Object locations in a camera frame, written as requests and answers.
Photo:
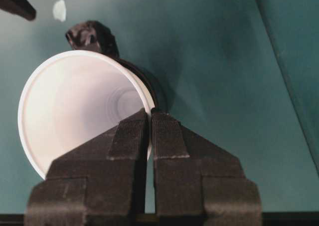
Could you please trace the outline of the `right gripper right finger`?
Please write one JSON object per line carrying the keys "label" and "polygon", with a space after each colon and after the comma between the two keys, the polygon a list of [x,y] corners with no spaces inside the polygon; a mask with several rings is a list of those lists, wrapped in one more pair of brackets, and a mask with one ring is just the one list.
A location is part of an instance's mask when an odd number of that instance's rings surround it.
{"label": "right gripper right finger", "polygon": [[240,160],[152,110],[156,216],[160,226],[260,226],[257,185]]}

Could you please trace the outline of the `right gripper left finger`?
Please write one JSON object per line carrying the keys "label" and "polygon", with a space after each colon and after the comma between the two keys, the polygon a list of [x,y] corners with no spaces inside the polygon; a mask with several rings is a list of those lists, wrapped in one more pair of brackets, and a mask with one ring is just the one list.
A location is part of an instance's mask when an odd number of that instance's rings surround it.
{"label": "right gripper left finger", "polygon": [[27,226],[130,226],[145,210],[144,109],[55,159],[29,197]]}

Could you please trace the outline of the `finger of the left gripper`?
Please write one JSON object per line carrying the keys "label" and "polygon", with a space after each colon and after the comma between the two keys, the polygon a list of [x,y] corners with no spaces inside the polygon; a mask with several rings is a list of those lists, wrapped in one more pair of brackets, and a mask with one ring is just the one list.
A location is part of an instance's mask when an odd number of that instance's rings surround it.
{"label": "finger of the left gripper", "polygon": [[36,10],[28,0],[0,0],[0,8],[28,21],[33,21],[36,18]]}

